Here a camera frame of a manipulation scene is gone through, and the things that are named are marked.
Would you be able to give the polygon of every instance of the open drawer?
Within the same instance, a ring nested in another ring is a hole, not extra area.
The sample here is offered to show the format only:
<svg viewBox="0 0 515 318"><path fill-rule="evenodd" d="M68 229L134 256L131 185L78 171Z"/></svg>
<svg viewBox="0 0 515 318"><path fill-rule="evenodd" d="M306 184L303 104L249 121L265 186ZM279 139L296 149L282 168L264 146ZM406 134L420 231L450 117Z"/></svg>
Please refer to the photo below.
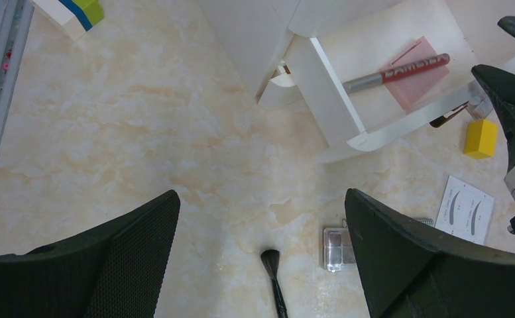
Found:
<svg viewBox="0 0 515 318"><path fill-rule="evenodd" d="M321 161L376 150L481 94L473 66L515 73L515 39L497 26L507 15L515 0L409 0L319 38L295 36L284 57L290 75L271 79L260 104L293 101L297 86L329 144ZM412 109L384 86L345 93L342 82L376 72L423 36L450 54L450 73Z"/></svg>

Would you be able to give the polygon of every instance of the white card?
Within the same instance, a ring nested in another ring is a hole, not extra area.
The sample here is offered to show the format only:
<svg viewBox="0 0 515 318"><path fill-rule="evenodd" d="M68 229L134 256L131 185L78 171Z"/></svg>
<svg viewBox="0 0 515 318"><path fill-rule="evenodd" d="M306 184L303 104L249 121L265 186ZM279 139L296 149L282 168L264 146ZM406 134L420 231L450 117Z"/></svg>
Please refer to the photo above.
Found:
<svg viewBox="0 0 515 318"><path fill-rule="evenodd" d="M483 245L494 198L449 176L435 227L461 239Z"/></svg>

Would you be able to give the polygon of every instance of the blue stripe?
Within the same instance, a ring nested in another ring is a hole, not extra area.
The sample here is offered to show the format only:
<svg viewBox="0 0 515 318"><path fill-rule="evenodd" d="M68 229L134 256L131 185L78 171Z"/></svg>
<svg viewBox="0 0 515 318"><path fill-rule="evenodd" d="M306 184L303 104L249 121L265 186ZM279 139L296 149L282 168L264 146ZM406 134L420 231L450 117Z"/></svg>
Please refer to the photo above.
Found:
<svg viewBox="0 0 515 318"><path fill-rule="evenodd" d="M73 3L72 0L58 0L61 4L63 4L68 10L70 10L76 18L78 18L78 21L82 24L84 29L87 31L91 29L93 26L91 25L91 22L87 19L86 14L80 8L77 4Z"/></svg>

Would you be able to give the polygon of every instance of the marble floor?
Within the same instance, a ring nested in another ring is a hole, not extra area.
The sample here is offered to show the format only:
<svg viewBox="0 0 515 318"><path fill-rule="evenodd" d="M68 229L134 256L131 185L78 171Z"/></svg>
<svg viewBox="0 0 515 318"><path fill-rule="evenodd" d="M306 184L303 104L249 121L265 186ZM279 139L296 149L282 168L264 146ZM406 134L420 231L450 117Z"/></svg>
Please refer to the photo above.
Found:
<svg viewBox="0 0 515 318"><path fill-rule="evenodd" d="M350 187L434 218L449 175L495 197L486 245L515 251L502 134L493 159L462 155L465 113L318 164L327 145L306 105L255 105L194 0L101 3L105 20L75 43L34 14L0 148L0 254L175 189L182 210L155 317L275 317L266 246L282 253L291 316L368 317L358 273L320 268L321 229L340 223Z"/></svg>

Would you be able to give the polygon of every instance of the makeup brush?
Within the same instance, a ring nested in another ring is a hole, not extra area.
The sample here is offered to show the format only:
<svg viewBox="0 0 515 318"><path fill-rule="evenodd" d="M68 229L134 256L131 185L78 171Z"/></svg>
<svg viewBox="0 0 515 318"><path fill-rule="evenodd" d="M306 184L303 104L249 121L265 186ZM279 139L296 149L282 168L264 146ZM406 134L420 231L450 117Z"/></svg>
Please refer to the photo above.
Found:
<svg viewBox="0 0 515 318"><path fill-rule="evenodd" d="M278 280L276 279L276 271L278 270L279 259L280 253L277 250L266 250L261 253L261 261L263 262L265 270L267 270L267 274L269 274L273 284L273 294L275 298L276 313L278 314L278 318L288 318L286 305L284 304L284 299L282 299L280 286L278 284Z"/></svg>

